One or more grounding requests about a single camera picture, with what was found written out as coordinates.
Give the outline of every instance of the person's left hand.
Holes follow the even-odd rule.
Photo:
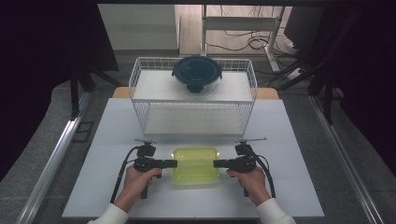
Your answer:
[[[151,169],[145,173],[136,171],[133,166],[126,169],[124,188],[119,197],[114,202],[118,208],[124,212],[129,213],[132,206],[134,206],[140,199],[140,194],[146,185],[152,184],[152,177],[159,175],[163,170],[159,168]]]

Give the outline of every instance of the white wire basket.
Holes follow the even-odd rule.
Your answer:
[[[194,95],[172,77],[180,59],[136,60],[129,92],[143,133],[242,136],[257,94],[251,61],[213,58],[222,68],[222,79],[210,93]]]

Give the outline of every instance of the wrist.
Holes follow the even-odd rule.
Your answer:
[[[114,205],[118,208],[122,209],[124,212],[129,213],[131,208],[134,206],[137,199],[131,195],[130,192],[125,189],[120,193],[119,197],[117,197]]]
[[[260,204],[271,199],[271,196],[268,194],[266,190],[264,192],[259,192],[258,194],[252,196],[253,196],[252,202],[256,204],[256,206],[259,206]]]

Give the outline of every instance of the plastic container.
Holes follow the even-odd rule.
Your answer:
[[[203,56],[190,56],[178,61],[172,76],[186,93],[208,94],[221,78],[221,67],[216,61]]]
[[[178,184],[206,184],[219,178],[213,161],[219,157],[215,147],[178,147],[172,153],[177,160],[172,179]]]

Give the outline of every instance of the white tabletop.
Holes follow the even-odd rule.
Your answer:
[[[258,100],[247,126],[246,138],[266,136],[266,141],[249,143],[270,163],[276,197],[284,211],[294,217],[322,217],[303,156],[281,100]],[[128,151],[145,138],[130,99],[109,99],[92,146],[63,217],[99,217],[107,208],[122,161]],[[171,159],[176,147],[213,146],[221,159],[234,159],[232,138],[156,138],[155,159]],[[247,218],[257,217],[254,204],[243,195],[235,178],[221,169],[211,185],[184,186],[173,183],[171,170],[154,179],[148,198],[130,212],[136,218]]]

